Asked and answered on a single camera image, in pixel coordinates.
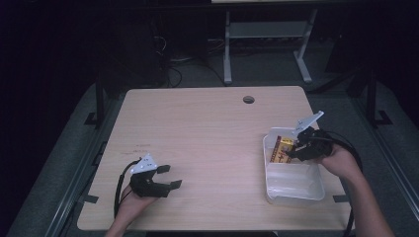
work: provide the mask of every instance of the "dark background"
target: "dark background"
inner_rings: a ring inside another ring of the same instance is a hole
[[[165,81],[167,58],[155,56],[156,31],[173,47],[202,58],[207,38],[222,38],[223,13],[166,13],[161,22],[149,26],[144,24],[149,15],[110,17],[91,11],[103,4],[0,2],[0,235],[7,233],[75,106],[98,77],[111,96],[134,87],[158,87]],[[419,124],[417,5],[411,1],[320,9],[312,40],[334,39],[328,70],[343,73],[360,63],[367,65]],[[135,34],[141,43],[132,39]],[[121,68],[114,57],[124,64],[149,65]]]

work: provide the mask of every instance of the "person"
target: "person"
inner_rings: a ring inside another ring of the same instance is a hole
[[[347,183],[354,210],[357,237],[394,236],[379,209],[367,179],[348,150],[334,144],[330,156],[317,158],[315,162]],[[106,237],[123,236],[127,227],[157,200],[156,197],[137,196],[130,191],[130,186],[124,189],[122,197],[125,198]]]

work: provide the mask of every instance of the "light wood desk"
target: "light wood desk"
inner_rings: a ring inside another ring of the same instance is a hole
[[[255,102],[245,104],[245,96]],[[324,200],[291,208],[269,204],[265,196],[263,137],[272,126],[295,127],[312,114],[299,87],[129,91],[89,193],[98,201],[85,202],[78,226],[108,229],[119,175],[149,152],[158,165],[171,165],[155,182],[183,183],[130,229],[343,230],[350,206],[333,200],[344,191],[322,167]]]

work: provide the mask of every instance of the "wooden tabletop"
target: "wooden tabletop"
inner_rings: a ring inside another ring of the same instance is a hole
[[[244,103],[246,96],[255,102]],[[131,161],[150,153],[158,165],[171,166],[170,172],[155,175],[154,182],[183,183],[130,229],[344,229],[350,206],[333,200],[344,191],[323,167],[325,199],[301,207],[266,199],[263,137],[271,127],[295,127],[298,119],[312,114],[299,87],[131,90],[89,192],[98,200],[85,202],[78,227],[109,228],[119,175]]]

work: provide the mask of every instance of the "translucent plastic box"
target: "translucent plastic box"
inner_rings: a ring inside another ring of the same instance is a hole
[[[295,138],[294,128],[272,127],[263,139],[266,192],[269,203],[310,205],[324,198],[318,165],[312,161],[293,159],[288,163],[271,163],[278,136]]]

